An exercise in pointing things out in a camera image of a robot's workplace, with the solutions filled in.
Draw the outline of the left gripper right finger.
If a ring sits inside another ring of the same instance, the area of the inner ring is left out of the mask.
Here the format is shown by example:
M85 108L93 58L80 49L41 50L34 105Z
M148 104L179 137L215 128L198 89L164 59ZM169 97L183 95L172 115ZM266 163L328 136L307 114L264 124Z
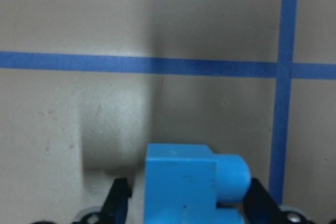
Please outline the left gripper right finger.
M243 200L244 214L249 223L282 223L282 213L261 182L251 179L250 188Z

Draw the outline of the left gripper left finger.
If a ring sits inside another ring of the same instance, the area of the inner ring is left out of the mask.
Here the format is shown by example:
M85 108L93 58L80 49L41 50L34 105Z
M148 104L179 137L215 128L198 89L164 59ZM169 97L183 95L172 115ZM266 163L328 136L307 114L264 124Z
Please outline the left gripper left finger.
M100 223L126 223L128 200L131 198L131 188L126 178L117 178L99 212Z

